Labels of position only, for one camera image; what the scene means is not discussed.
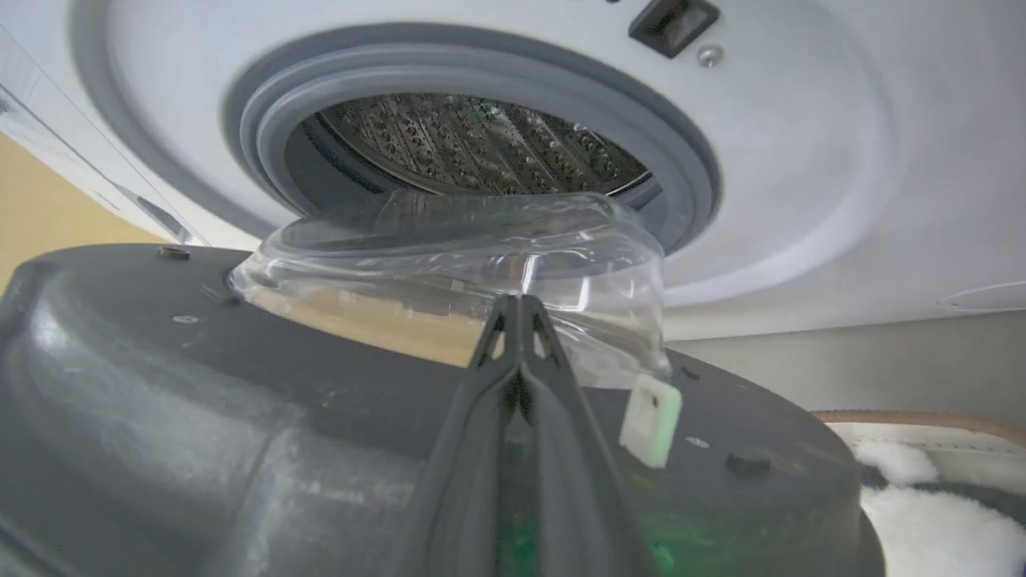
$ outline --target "black rectangular slot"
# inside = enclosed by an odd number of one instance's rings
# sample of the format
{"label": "black rectangular slot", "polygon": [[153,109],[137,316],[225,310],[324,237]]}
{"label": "black rectangular slot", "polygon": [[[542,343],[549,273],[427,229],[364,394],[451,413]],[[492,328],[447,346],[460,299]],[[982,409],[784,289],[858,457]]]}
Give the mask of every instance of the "black rectangular slot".
{"label": "black rectangular slot", "polygon": [[653,0],[631,23],[631,38],[672,59],[719,17],[702,0]]}

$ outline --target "metal screw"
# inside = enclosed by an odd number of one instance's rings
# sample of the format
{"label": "metal screw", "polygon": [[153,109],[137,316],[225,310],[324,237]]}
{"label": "metal screw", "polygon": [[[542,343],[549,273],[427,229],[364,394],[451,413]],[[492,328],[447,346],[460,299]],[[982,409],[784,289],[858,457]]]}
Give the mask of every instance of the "metal screw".
{"label": "metal screw", "polygon": [[702,68],[712,68],[723,60],[723,47],[719,44],[707,44],[699,47],[699,66]]}
{"label": "metal screw", "polygon": [[752,449],[734,451],[726,458],[726,468],[738,476],[758,476],[770,472],[770,457]]}
{"label": "metal screw", "polygon": [[179,248],[177,246],[161,246],[157,248],[157,256],[161,259],[170,259],[172,261],[188,261],[189,251]]}

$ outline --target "white fluffy fabric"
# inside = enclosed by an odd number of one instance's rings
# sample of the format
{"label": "white fluffy fabric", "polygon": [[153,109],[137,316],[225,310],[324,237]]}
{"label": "white fluffy fabric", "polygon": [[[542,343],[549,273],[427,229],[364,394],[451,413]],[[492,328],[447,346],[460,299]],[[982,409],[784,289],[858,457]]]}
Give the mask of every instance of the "white fluffy fabric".
{"label": "white fluffy fabric", "polygon": [[1022,577],[1026,531],[976,501],[949,493],[863,489],[883,545],[887,577]]}
{"label": "white fluffy fabric", "polygon": [[915,485],[938,480],[937,467],[926,452],[900,443],[863,440],[853,448],[860,463],[880,469],[895,485]]}

